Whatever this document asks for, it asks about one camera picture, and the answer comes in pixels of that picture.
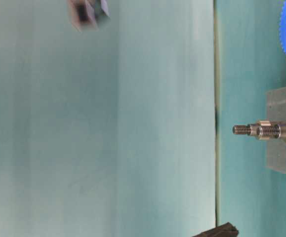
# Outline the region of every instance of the black object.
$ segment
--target black object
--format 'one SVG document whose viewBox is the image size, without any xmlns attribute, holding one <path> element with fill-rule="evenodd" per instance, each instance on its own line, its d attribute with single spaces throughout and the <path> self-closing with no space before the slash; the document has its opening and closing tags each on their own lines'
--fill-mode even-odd
<svg viewBox="0 0 286 237">
<path fill-rule="evenodd" d="M 78 17 L 80 22 L 87 22 L 88 21 L 88 13 L 85 4 L 76 4 L 76 11 L 78 13 Z"/>
<path fill-rule="evenodd" d="M 236 237 L 239 231 L 231 223 L 226 223 L 194 237 Z"/>
</svg>

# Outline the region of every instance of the threaded end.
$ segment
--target threaded end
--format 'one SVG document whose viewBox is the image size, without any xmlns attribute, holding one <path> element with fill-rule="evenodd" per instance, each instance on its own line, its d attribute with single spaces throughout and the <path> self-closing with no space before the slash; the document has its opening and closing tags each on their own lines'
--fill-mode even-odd
<svg viewBox="0 0 286 237">
<path fill-rule="evenodd" d="M 235 125 L 233 127 L 233 133 L 235 135 L 250 135 L 251 128 L 245 125 Z"/>
<path fill-rule="evenodd" d="M 277 139 L 280 136 L 280 128 L 278 125 L 259 126 L 257 128 L 257 135 L 263 138 Z"/>
</svg>

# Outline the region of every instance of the teal fabric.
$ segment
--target teal fabric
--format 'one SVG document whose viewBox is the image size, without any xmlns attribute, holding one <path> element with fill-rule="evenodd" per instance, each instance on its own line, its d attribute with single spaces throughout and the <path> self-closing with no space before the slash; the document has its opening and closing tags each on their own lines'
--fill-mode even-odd
<svg viewBox="0 0 286 237">
<path fill-rule="evenodd" d="M 118 14 L 77 32 L 65 1 L 0 1 L 0 237 L 111 237 Z"/>
<path fill-rule="evenodd" d="M 118 237 L 215 225 L 213 2 L 121 0 Z"/>
<path fill-rule="evenodd" d="M 286 175 L 266 168 L 263 142 L 232 126 L 266 116 L 265 93 L 286 86 L 279 41 L 283 1 L 217 0 L 219 224 L 243 237 L 286 236 Z"/>
<path fill-rule="evenodd" d="M 0 237 L 177 237 L 215 224 L 213 2 L 0 1 Z"/>
</svg>

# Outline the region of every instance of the gear teeth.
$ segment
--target gear teeth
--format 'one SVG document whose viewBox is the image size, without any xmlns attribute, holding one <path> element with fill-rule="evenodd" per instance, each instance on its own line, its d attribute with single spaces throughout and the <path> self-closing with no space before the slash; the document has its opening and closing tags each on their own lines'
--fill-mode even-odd
<svg viewBox="0 0 286 237">
<path fill-rule="evenodd" d="M 284 1 L 283 3 L 283 6 L 282 6 L 282 10 L 281 10 L 281 14 L 280 14 L 280 23 L 279 23 L 279 39 L 280 39 L 280 44 L 281 44 L 281 48 L 283 49 L 283 52 L 286 54 L 286 49 L 285 49 L 285 44 L 282 40 L 282 28 L 283 28 L 283 25 L 282 25 L 282 20 L 283 20 L 283 14 L 284 14 L 284 10 L 286 8 L 286 0 Z"/>
</svg>

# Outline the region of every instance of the teal backdrop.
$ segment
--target teal backdrop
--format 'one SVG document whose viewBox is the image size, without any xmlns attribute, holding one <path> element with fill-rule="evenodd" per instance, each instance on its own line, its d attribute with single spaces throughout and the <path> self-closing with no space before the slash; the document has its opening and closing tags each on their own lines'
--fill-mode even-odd
<svg viewBox="0 0 286 237">
<path fill-rule="evenodd" d="M 213 2 L 0 0 L 0 237 L 215 225 Z"/>
<path fill-rule="evenodd" d="M 118 237 L 215 225 L 213 2 L 120 1 Z"/>
<path fill-rule="evenodd" d="M 279 41 L 284 1 L 216 0 L 218 223 L 243 237 L 286 236 L 286 174 L 266 168 L 266 144 L 232 126 L 266 117 L 266 91 L 286 86 Z"/>
</svg>

